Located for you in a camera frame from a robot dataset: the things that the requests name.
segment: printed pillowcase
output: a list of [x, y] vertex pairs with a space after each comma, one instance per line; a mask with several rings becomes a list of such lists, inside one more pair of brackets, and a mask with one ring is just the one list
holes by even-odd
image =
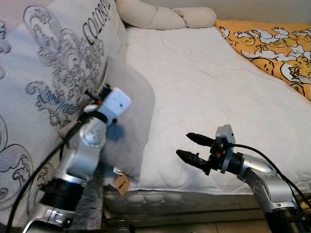
[[[102, 84], [108, 54], [123, 59], [124, 52], [125, 27], [113, 0], [1, 5], [0, 223], [7, 223], [19, 190], [60, 142], [59, 129], [90, 103], [84, 92]], [[35, 178], [15, 226], [24, 225], [58, 161], [55, 156]]]
[[309, 24], [217, 20], [215, 26], [238, 53], [311, 99]]

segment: black cylindrical base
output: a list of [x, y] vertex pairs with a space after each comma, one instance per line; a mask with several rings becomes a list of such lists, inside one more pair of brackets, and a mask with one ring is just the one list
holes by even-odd
[[231, 159], [229, 161], [227, 171], [232, 174], [239, 174], [242, 169], [242, 156], [243, 154], [232, 153]]
[[52, 179], [46, 187], [41, 199], [44, 205], [54, 208], [74, 211], [83, 192], [83, 187], [61, 179]]
[[310, 233], [311, 230], [297, 208], [276, 209], [266, 214], [272, 233]]

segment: yellow cartoon blanket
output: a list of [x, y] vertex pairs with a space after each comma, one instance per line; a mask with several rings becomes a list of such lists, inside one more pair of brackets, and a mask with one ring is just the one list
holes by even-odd
[[217, 20], [215, 26], [237, 52], [310, 100], [310, 25]]

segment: quilted mattress pad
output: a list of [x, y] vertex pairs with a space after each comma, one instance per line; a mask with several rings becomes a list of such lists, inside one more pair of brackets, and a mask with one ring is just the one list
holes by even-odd
[[[186, 138], [214, 137], [231, 124], [236, 142], [265, 153], [303, 192], [311, 190], [310, 102], [283, 81], [237, 54], [216, 28], [127, 29], [126, 62], [155, 90], [156, 102], [139, 182], [130, 190], [246, 195], [250, 188], [230, 173], [209, 176], [185, 164], [176, 149], [209, 148]], [[235, 152], [251, 151], [235, 149]]]

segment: floor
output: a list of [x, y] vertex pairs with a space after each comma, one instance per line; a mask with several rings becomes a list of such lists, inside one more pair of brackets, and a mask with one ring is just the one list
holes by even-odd
[[136, 228], [135, 233], [271, 233], [265, 220]]

